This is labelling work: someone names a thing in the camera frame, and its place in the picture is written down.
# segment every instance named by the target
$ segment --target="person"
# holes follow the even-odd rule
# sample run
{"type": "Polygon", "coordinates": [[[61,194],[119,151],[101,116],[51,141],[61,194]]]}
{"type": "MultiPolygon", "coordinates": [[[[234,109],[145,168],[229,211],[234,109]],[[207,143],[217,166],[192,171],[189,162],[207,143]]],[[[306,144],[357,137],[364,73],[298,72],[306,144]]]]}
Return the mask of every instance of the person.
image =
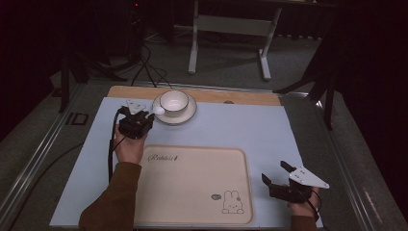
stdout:
{"type": "MultiPolygon", "coordinates": [[[[80,230],[126,231],[134,228],[135,197],[138,190],[147,134],[138,140],[125,139],[115,130],[115,149],[118,163],[108,188],[86,208],[79,220],[80,230]]],[[[311,203],[317,207],[318,197],[312,193],[311,203]]],[[[292,211],[292,231],[317,230],[315,213],[309,204],[288,203],[292,211]]]]}

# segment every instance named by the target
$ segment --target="wooden board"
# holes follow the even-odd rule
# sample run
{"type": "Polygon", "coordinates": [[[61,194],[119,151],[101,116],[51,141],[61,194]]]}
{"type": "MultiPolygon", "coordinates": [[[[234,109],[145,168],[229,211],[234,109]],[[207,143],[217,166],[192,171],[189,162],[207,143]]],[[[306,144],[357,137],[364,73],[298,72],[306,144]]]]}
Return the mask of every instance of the wooden board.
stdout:
{"type": "MultiPolygon", "coordinates": [[[[172,89],[113,86],[108,93],[108,97],[154,99],[168,90],[172,89]]],[[[280,106],[278,96],[270,92],[193,89],[177,90],[191,95],[197,102],[224,103],[225,101],[231,101],[235,104],[280,106]]]]}

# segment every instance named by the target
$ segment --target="wire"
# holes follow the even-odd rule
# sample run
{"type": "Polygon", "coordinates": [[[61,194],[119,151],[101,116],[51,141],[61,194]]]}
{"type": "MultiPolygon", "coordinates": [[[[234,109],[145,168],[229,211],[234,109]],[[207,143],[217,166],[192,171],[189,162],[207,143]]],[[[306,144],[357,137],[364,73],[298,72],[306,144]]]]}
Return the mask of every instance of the wire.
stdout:
{"type": "Polygon", "coordinates": [[[146,70],[146,73],[147,73],[147,77],[150,79],[150,82],[153,84],[153,86],[154,86],[155,88],[157,87],[157,85],[159,85],[159,83],[160,83],[162,80],[165,80],[165,82],[168,84],[168,86],[172,89],[172,85],[170,84],[170,82],[169,82],[169,81],[167,80],[167,78],[166,78],[167,72],[166,72],[164,69],[154,67],[154,66],[149,62],[150,57],[151,57],[151,50],[150,50],[149,47],[147,47],[146,45],[143,45],[142,47],[147,50],[147,54],[148,54],[148,55],[147,55],[147,58],[145,58],[144,56],[140,56],[140,60],[141,60],[142,65],[141,65],[141,68],[139,69],[139,71],[136,73],[135,77],[133,78],[132,83],[131,83],[131,86],[133,86],[133,85],[135,84],[135,81],[136,81],[136,79],[139,77],[141,71],[142,71],[143,69],[145,69],[145,70],[146,70]],[[160,76],[159,81],[157,81],[157,82],[154,81],[153,76],[151,75],[151,73],[150,73],[150,71],[149,71],[149,67],[152,68],[153,71],[154,71],[157,75],[160,76]]]}
{"type": "Polygon", "coordinates": [[[15,215],[15,218],[14,218],[14,220],[13,220],[11,226],[9,227],[9,231],[14,228],[15,223],[17,222],[18,218],[19,218],[20,215],[21,215],[21,212],[22,212],[23,209],[24,209],[24,206],[26,205],[28,199],[30,198],[30,196],[32,195],[34,189],[36,188],[38,182],[42,179],[42,177],[45,175],[45,173],[46,173],[54,164],[56,164],[62,157],[64,157],[64,156],[65,156],[66,154],[68,154],[69,152],[75,150],[76,148],[82,146],[83,144],[84,144],[83,142],[78,143],[77,145],[75,145],[75,146],[71,147],[70,149],[68,149],[67,151],[65,151],[63,154],[61,154],[59,157],[57,157],[53,162],[51,162],[51,164],[49,164],[48,167],[42,172],[42,174],[38,177],[38,179],[37,179],[36,182],[34,183],[34,186],[29,190],[29,192],[28,192],[26,198],[24,199],[24,201],[23,201],[23,203],[22,203],[20,209],[18,210],[17,214],[15,215]]]}

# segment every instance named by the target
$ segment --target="black cable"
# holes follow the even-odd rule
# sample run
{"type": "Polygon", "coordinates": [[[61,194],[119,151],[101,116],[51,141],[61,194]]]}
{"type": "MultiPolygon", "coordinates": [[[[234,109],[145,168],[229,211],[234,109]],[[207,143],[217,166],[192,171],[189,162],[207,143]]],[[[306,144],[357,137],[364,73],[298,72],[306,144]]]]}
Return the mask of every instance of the black cable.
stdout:
{"type": "Polygon", "coordinates": [[[48,165],[48,167],[42,172],[42,174],[38,177],[38,179],[36,180],[36,182],[34,183],[33,187],[29,190],[26,198],[24,199],[22,205],[20,206],[20,209],[18,210],[17,214],[15,215],[15,218],[11,224],[11,226],[9,227],[9,231],[12,230],[15,226],[15,223],[17,222],[18,218],[21,215],[21,212],[24,209],[24,206],[26,205],[28,199],[30,198],[31,194],[33,193],[34,189],[36,188],[39,180],[42,179],[42,177],[45,175],[45,173],[55,164],[57,163],[62,157],[64,157],[66,154],[68,154],[69,152],[75,150],[76,148],[78,148],[79,146],[83,145],[84,143],[81,142],[73,147],[71,147],[70,149],[68,149],[67,151],[65,151],[63,154],[61,154],[59,157],[57,157],[53,162],[51,162],[51,164],[48,165]]]}
{"type": "Polygon", "coordinates": [[[111,182],[112,175],[114,174],[114,164],[113,164],[113,157],[114,157],[114,141],[115,141],[115,130],[116,130],[116,122],[117,122],[117,117],[120,114],[120,110],[117,110],[114,118],[114,125],[112,127],[112,133],[111,133],[111,140],[109,142],[109,150],[108,150],[108,180],[111,182]]]}
{"type": "MultiPolygon", "coordinates": [[[[148,62],[149,60],[150,60],[150,49],[148,49],[147,48],[147,52],[148,52],[148,55],[147,55],[147,59],[146,59],[146,62],[148,62]]],[[[142,55],[140,54],[140,60],[141,60],[141,62],[143,63],[143,65],[141,66],[141,68],[139,69],[139,71],[136,73],[136,75],[135,75],[135,77],[133,77],[133,80],[132,80],[132,84],[131,84],[131,86],[133,86],[134,84],[135,84],[135,81],[136,81],[136,79],[138,78],[138,76],[139,76],[139,74],[141,73],[141,71],[144,69],[144,68],[147,68],[146,67],[146,62],[144,62],[143,60],[142,60],[142,55]]]]}

